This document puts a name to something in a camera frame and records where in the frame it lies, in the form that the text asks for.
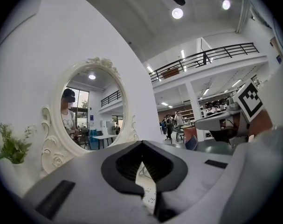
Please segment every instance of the potted plant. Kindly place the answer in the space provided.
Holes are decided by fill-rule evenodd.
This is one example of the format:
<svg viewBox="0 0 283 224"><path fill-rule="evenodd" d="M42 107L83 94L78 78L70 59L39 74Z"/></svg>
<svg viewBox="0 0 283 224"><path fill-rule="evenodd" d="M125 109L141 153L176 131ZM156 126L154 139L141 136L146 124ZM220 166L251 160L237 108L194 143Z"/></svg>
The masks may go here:
<svg viewBox="0 0 283 224"><path fill-rule="evenodd" d="M28 138L31 136L33 129L29 126L24 131L23 139L16 139L12 135L9 125L0 123L0 159L9 159L13 164L21 164L27 155Z"/></svg>

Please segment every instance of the white ceiling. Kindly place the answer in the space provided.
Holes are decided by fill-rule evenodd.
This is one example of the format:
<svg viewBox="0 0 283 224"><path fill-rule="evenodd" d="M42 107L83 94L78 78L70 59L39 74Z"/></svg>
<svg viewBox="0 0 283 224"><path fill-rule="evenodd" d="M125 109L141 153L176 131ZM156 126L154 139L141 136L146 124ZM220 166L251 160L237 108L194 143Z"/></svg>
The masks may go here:
<svg viewBox="0 0 283 224"><path fill-rule="evenodd" d="M197 98L208 97L215 94L224 92L225 90L232 90L241 86L246 80L252 78L258 69L262 65L249 66L237 70L231 70L223 72L215 76L209 76L192 82L192 86ZM232 87L239 79L242 79L237 86ZM205 96L203 93L209 88L209 91ZM181 105L183 101L190 100L189 94L186 89L186 85L180 85L171 89L159 92L155 94L157 109L165 109L166 106L162 105L162 102L171 106Z"/></svg>
<svg viewBox="0 0 283 224"><path fill-rule="evenodd" d="M96 78L91 80L89 79L89 75L94 75ZM69 84L72 82L75 82L77 85L79 83L105 90L114 82L114 79L102 69L87 69L78 72L78 74L70 80Z"/></svg>
<svg viewBox="0 0 283 224"><path fill-rule="evenodd" d="M186 0L177 20L171 15L179 7L173 0L87 1L130 42L142 63L191 39L235 30L242 4L231 0L231 8L223 10L223 0Z"/></svg>

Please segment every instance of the shelf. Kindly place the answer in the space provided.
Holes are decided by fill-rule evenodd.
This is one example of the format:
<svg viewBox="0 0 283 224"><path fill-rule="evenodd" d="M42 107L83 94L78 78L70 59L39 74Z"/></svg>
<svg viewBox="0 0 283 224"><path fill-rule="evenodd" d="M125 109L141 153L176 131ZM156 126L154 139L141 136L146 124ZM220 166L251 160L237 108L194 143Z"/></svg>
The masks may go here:
<svg viewBox="0 0 283 224"><path fill-rule="evenodd" d="M193 113L190 113L190 114L193 114ZM182 116L187 116L187 115L190 115L190 114L182 114Z"/></svg>
<svg viewBox="0 0 283 224"><path fill-rule="evenodd" d="M187 112L187 111L191 111L191 110L184 110L184 111L180 111L179 113L183 113L183 112Z"/></svg>

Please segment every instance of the black metal railing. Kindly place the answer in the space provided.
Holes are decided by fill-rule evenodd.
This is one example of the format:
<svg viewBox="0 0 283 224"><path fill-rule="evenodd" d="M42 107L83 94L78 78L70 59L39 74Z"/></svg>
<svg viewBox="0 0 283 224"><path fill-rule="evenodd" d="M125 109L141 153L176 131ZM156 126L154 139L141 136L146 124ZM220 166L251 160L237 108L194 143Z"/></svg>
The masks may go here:
<svg viewBox="0 0 283 224"><path fill-rule="evenodd" d="M218 59L232 58L233 56L237 55L248 55L248 53L252 52L259 53L259 51L254 46L253 42L219 47L211 50L202 51L200 53L196 53L191 56L187 56L185 58L172 62L159 69L156 69L154 72L149 73L149 75L151 77L152 83L158 82L162 79L167 79L189 69L211 64Z"/></svg>
<svg viewBox="0 0 283 224"><path fill-rule="evenodd" d="M106 98L101 100L102 103L102 107L104 105L107 105L109 103L111 103L112 101L116 100L116 99L120 99L121 98L121 94L119 91L116 91L114 93L112 93L111 95L107 96Z"/></svg>

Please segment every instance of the ceiling light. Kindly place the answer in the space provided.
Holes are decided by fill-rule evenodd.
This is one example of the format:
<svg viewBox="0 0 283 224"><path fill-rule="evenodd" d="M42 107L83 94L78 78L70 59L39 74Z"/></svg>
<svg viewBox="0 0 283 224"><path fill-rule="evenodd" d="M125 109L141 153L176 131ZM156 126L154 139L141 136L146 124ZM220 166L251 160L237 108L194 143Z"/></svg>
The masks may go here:
<svg viewBox="0 0 283 224"><path fill-rule="evenodd" d="M229 0L224 0L222 3L222 8L224 10L228 10L230 8L230 1Z"/></svg>
<svg viewBox="0 0 283 224"><path fill-rule="evenodd" d="M154 72L150 66L148 66L147 69L148 69L151 73Z"/></svg>
<svg viewBox="0 0 283 224"><path fill-rule="evenodd" d="M241 80L238 80L236 83L234 83L234 85L232 87L234 87L236 84L238 84Z"/></svg>
<svg viewBox="0 0 283 224"><path fill-rule="evenodd" d="M185 52L184 52L184 50L181 50L180 52L181 52L181 54L182 54L182 58L185 58Z"/></svg>
<svg viewBox="0 0 283 224"><path fill-rule="evenodd" d="M208 92L209 89L210 89L210 88L207 88L206 91L203 93L203 95L205 95L205 94Z"/></svg>
<svg viewBox="0 0 283 224"><path fill-rule="evenodd" d="M175 19L180 19L183 16L183 11L180 8L175 8L172 12L172 15Z"/></svg>

